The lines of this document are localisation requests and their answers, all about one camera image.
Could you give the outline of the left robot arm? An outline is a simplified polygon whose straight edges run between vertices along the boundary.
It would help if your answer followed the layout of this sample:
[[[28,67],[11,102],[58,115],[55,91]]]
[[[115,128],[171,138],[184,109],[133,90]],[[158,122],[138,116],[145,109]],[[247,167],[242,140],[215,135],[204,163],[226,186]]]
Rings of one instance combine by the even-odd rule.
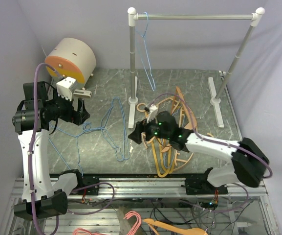
[[[44,219],[67,212],[67,197],[84,189],[82,174],[77,169],[63,171],[52,183],[49,175],[47,142],[51,134],[49,124],[59,119],[80,126],[90,115],[84,101],[73,107],[77,82],[67,77],[56,83],[53,97],[47,94],[45,82],[25,83],[25,99],[20,102],[12,118],[22,149],[24,187],[22,202],[14,206],[14,215],[29,221]]]

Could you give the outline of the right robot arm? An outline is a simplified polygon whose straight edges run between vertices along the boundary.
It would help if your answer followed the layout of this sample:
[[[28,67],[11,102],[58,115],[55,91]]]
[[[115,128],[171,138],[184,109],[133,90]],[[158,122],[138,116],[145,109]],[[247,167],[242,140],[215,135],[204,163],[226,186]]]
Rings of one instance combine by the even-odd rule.
[[[226,141],[207,137],[195,130],[179,127],[175,118],[167,111],[160,112],[155,118],[137,122],[128,138],[140,144],[142,133],[146,140],[153,137],[168,140],[178,151],[202,153],[226,161],[228,165],[210,168],[205,172],[205,179],[200,181],[199,186],[206,194],[222,185],[238,182],[257,188],[265,171],[269,169],[268,158],[251,139]]]

